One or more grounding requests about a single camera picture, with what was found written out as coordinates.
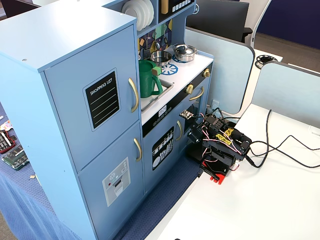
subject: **chalkboard label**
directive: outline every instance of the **chalkboard label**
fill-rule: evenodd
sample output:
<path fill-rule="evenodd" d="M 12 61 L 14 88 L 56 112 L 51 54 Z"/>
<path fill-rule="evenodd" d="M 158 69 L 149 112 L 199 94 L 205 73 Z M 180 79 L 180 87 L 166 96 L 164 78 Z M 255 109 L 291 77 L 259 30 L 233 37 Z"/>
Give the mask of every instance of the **chalkboard label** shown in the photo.
<path fill-rule="evenodd" d="M 170 128 L 152 147 L 152 171 L 154 171 L 174 148 L 175 128 Z"/>
<path fill-rule="evenodd" d="M 120 109 L 115 71 L 88 87 L 85 94 L 94 129 Z"/>

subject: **sticker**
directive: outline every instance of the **sticker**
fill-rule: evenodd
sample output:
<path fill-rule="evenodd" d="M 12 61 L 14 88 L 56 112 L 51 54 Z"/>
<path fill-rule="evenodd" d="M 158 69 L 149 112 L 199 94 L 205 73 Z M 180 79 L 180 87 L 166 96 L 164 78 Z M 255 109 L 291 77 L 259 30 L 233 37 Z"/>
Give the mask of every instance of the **sticker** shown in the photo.
<path fill-rule="evenodd" d="M 160 111 L 159 111 L 159 117 L 164 114 L 164 112 L 167 110 L 167 105 L 165 105 Z"/>
<path fill-rule="evenodd" d="M 10 120 L 8 120 L 8 121 L 6 121 L 4 124 L 2 124 L 1 126 L 0 126 L 0 130 L 2 131 L 2 130 L 5 130 L 5 131 L 9 131 L 10 129 L 12 129 L 13 128 L 13 126 L 12 126 L 12 124 L 11 124 L 11 122 L 10 122 Z"/>
<path fill-rule="evenodd" d="M 173 75 L 176 74 L 178 72 L 178 67 L 176 65 L 173 65 L 171 63 L 169 63 L 166 66 L 162 67 L 162 75 Z"/>
<path fill-rule="evenodd" d="M 102 180 L 106 204 L 109 207 L 130 185 L 129 158 L 126 157 L 105 179 Z"/>
<path fill-rule="evenodd" d="M 199 10 L 200 10 L 200 7 L 199 7 L 198 4 L 196 4 L 195 5 L 195 10 L 194 10 L 194 12 L 192 14 L 197 14 L 199 12 Z"/>
<path fill-rule="evenodd" d="M 120 109 L 115 71 L 89 86 L 85 94 L 94 129 Z"/>
<path fill-rule="evenodd" d="M 172 152 L 175 128 L 170 128 L 152 147 L 152 171 Z"/>

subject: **blue burner graphic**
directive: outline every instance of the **blue burner graphic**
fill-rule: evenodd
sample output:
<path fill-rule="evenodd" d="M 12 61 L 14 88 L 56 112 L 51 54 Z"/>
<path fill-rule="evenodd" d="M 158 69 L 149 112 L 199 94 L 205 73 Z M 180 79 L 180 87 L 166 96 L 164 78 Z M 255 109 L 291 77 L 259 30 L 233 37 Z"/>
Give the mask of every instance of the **blue burner graphic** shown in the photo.
<path fill-rule="evenodd" d="M 175 55 L 172 56 L 172 60 L 175 61 L 178 64 L 186 64 L 187 63 L 186 61 L 178 60 Z"/>
<path fill-rule="evenodd" d="M 173 75 L 176 74 L 178 72 L 178 67 L 176 65 L 173 65 L 171 63 L 169 63 L 166 66 L 162 67 L 162 75 Z"/>

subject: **stove knob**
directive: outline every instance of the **stove knob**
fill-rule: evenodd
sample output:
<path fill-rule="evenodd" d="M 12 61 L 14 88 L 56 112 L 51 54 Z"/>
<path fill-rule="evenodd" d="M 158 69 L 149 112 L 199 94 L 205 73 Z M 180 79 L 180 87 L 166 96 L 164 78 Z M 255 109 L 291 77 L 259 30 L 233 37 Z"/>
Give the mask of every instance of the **stove knob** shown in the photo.
<path fill-rule="evenodd" d="M 194 91 L 194 86 L 192 84 L 189 84 L 187 87 L 186 87 L 186 90 L 185 92 L 187 94 L 192 94 L 192 92 Z"/>
<path fill-rule="evenodd" d="M 210 77 L 210 70 L 209 70 L 209 68 L 206 68 L 206 69 L 204 70 L 203 76 L 204 76 L 205 78 Z"/>

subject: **blue wall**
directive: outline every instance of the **blue wall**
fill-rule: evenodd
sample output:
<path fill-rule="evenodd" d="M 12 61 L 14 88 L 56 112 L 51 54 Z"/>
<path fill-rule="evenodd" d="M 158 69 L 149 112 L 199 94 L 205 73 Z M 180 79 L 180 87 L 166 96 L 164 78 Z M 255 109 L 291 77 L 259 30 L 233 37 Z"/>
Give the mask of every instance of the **blue wall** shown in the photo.
<path fill-rule="evenodd" d="M 258 32 L 320 49 L 320 0 L 272 0 Z"/>

